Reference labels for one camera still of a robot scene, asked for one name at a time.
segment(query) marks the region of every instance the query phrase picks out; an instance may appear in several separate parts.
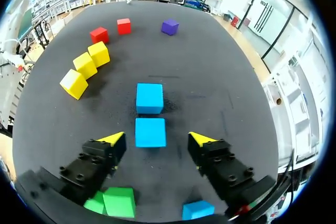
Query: black table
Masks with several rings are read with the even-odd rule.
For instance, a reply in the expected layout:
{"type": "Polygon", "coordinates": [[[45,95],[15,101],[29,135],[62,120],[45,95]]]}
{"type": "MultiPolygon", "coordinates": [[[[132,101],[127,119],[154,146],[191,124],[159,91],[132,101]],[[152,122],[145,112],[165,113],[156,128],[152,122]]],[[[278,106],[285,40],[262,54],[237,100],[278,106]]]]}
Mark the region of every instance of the black table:
{"type": "Polygon", "coordinates": [[[180,220],[185,202],[203,198],[227,206],[202,178],[187,151],[195,131],[224,138],[255,178],[277,177],[278,147],[265,93],[247,58],[211,15],[155,2],[91,6],[46,48],[20,98],[14,126],[17,175],[43,166],[58,176],[84,141],[125,131],[128,149],[104,186],[133,187],[136,220],[180,220]],[[132,34],[119,36],[117,19],[129,17],[132,34]],[[165,19],[180,22],[175,36],[162,32],[165,19]],[[59,85],[72,61],[91,45],[89,32],[109,31],[111,62],[88,80],[77,101],[59,85]],[[167,147],[136,148],[138,82],[162,83],[167,147]]]}

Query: red cube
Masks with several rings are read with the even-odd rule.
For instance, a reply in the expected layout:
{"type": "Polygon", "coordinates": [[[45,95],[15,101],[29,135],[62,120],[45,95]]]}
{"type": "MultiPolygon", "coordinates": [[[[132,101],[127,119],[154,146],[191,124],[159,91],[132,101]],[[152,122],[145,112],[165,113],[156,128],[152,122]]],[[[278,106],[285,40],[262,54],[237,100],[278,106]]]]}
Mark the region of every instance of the red cube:
{"type": "Polygon", "coordinates": [[[129,18],[123,18],[117,20],[118,33],[120,35],[131,33],[131,21],[129,18]]]}
{"type": "Polygon", "coordinates": [[[104,43],[108,43],[109,40],[109,35],[108,32],[105,28],[99,27],[96,30],[93,30],[90,32],[92,43],[98,43],[100,41],[103,41],[104,43]]]}

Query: toy block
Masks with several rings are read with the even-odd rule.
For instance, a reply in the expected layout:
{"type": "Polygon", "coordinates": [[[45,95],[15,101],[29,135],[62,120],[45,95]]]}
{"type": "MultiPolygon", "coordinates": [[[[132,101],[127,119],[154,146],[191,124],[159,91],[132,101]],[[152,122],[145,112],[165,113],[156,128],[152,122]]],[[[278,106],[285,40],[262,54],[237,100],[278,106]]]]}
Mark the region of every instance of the toy block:
{"type": "Polygon", "coordinates": [[[215,207],[210,203],[201,200],[183,205],[182,220],[193,220],[215,213],[215,207]]]}
{"type": "Polygon", "coordinates": [[[88,52],[77,57],[73,62],[76,70],[80,72],[86,80],[98,72],[95,63],[88,52]]]}
{"type": "Polygon", "coordinates": [[[136,147],[166,147],[166,129],[163,118],[135,119],[136,147]]]}
{"type": "Polygon", "coordinates": [[[88,199],[84,207],[86,209],[89,209],[93,212],[97,212],[101,215],[106,215],[106,208],[104,205],[104,198],[103,198],[103,193],[101,191],[98,191],[96,195],[92,199],[88,199]]]}
{"type": "Polygon", "coordinates": [[[84,76],[73,69],[70,69],[63,77],[60,85],[69,93],[69,95],[77,100],[79,100],[85,89],[88,87],[88,83],[86,82],[84,76]]]}
{"type": "Polygon", "coordinates": [[[162,84],[138,83],[136,107],[138,114],[160,114],[163,109],[162,84]]]}
{"type": "Polygon", "coordinates": [[[134,218],[135,200],[132,188],[110,187],[103,194],[109,216],[134,218]]]}
{"type": "Polygon", "coordinates": [[[109,51],[103,41],[89,46],[88,51],[94,61],[94,65],[96,65],[96,68],[110,62],[109,51]]]}
{"type": "Polygon", "coordinates": [[[90,32],[92,43],[98,43],[100,41],[103,41],[104,43],[108,43],[110,41],[109,34],[107,29],[103,27],[99,27],[92,32],[90,32]]]}
{"type": "Polygon", "coordinates": [[[117,20],[118,33],[120,35],[131,33],[131,21],[129,18],[123,18],[117,20]]]}
{"type": "Polygon", "coordinates": [[[179,23],[177,21],[173,19],[168,19],[162,23],[161,31],[165,34],[172,36],[177,33],[177,30],[179,28],[178,26],[179,23]]]}

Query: green cube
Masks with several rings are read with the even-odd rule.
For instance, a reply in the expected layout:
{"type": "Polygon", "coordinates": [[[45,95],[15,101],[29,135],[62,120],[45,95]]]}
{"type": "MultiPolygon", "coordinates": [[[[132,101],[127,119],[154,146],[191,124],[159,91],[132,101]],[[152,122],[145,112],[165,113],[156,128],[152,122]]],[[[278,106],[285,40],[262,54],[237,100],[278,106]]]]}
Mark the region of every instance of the green cube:
{"type": "Polygon", "coordinates": [[[98,191],[92,199],[88,199],[85,202],[84,207],[102,215],[107,214],[104,205],[103,193],[101,191],[98,191]]]}
{"type": "Polygon", "coordinates": [[[109,216],[134,218],[135,201],[132,188],[110,187],[103,194],[109,216]]]}

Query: screw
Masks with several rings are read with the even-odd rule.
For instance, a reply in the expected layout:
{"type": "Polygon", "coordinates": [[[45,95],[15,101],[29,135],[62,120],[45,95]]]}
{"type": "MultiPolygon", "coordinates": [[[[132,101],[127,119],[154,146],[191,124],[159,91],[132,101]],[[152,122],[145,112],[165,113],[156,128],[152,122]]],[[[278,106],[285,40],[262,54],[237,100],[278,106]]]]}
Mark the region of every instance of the screw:
{"type": "Polygon", "coordinates": [[[246,176],[250,176],[250,175],[253,176],[253,171],[254,171],[253,167],[249,167],[249,168],[247,168],[247,169],[245,170],[244,174],[245,174],[246,176]]]}
{"type": "Polygon", "coordinates": [[[94,164],[97,164],[100,161],[98,157],[93,157],[91,160],[94,164]]]}
{"type": "Polygon", "coordinates": [[[85,180],[84,175],[83,175],[83,174],[78,174],[78,175],[76,176],[76,180],[78,180],[78,181],[80,181],[80,182],[83,182],[83,181],[85,180]]]}
{"type": "Polygon", "coordinates": [[[83,153],[83,152],[79,153],[79,155],[78,155],[79,159],[84,159],[85,156],[86,156],[86,155],[85,155],[85,153],[83,153]]]}
{"type": "Polygon", "coordinates": [[[60,166],[59,169],[60,169],[61,172],[65,172],[67,170],[64,166],[60,166]]]}
{"type": "Polygon", "coordinates": [[[229,175],[229,177],[228,177],[228,179],[227,179],[227,181],[228,181],[231,185],[233,185],[233,184],[236,182],[236,180],[237,180],[237,178],[236,178],[235,175],[229,175]]]}
{"type": "Polygon", "coordinates": [[[220,157],[215,157],[213,160],[215,163],[219,163],[220,161],[222,161],[220,157]]]}
{"type": "Polygon", "coordinates": [[[234,160],[235,157],[236,157],[236,155],[234,153],[230,153],[230,155],[229,155],[229,159],[230,160],[234,160]]]}
{"type": "Polygon", "coordinates": [[[33,199],[36,199],[38,197],[38,193],[36,191],[31,191],[30,195],[33,199]]]}
{"type": "Polygon", "coordinates": [[[41,190],[47,189],[47,185],[45,183],[40,183],[39,186],[40,186],[41,190]]]}

